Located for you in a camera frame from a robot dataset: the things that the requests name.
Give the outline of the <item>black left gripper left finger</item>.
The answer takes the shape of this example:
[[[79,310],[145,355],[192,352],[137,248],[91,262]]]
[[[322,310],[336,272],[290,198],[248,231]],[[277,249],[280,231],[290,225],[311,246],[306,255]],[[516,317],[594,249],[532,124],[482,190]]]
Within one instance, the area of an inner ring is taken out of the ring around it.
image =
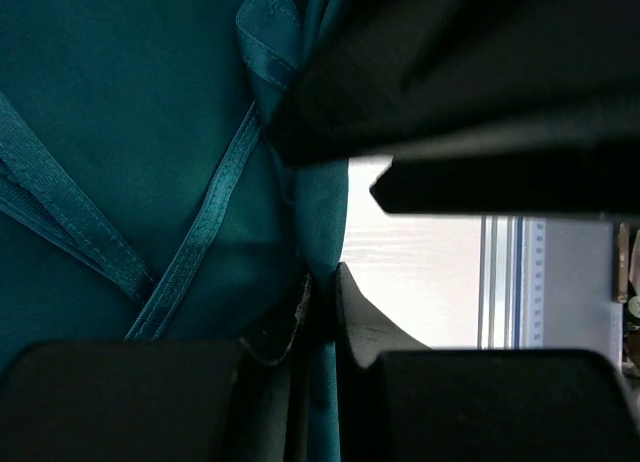
[[[226,341],[32,346],[1,380],[5,461],[302,461],[310,281]]]

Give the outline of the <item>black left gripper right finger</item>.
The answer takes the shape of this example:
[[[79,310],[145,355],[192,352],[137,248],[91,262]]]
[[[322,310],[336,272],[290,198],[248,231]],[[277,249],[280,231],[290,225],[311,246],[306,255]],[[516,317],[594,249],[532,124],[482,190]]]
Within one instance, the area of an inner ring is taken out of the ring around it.
[[[433,350],[335,278],[346,461],[635,461],[639,415],[586,350]]]

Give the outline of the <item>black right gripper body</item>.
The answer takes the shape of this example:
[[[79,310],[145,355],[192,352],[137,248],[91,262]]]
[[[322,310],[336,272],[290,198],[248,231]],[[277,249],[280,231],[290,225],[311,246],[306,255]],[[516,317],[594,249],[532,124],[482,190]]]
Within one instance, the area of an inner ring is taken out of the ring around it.
[[[389,213],[635,217],[639,0],[344,0],[267,133]]]

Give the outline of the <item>teal cloth napkin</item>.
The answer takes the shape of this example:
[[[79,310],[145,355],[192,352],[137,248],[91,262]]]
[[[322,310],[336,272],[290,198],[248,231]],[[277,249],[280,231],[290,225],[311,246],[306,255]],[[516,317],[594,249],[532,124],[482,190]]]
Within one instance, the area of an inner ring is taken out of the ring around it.
[[[348,166],[266,126],[344,0],[1,0],[1,380],[58,342],[239,338],[301,282],[302,461],[340,459]]]

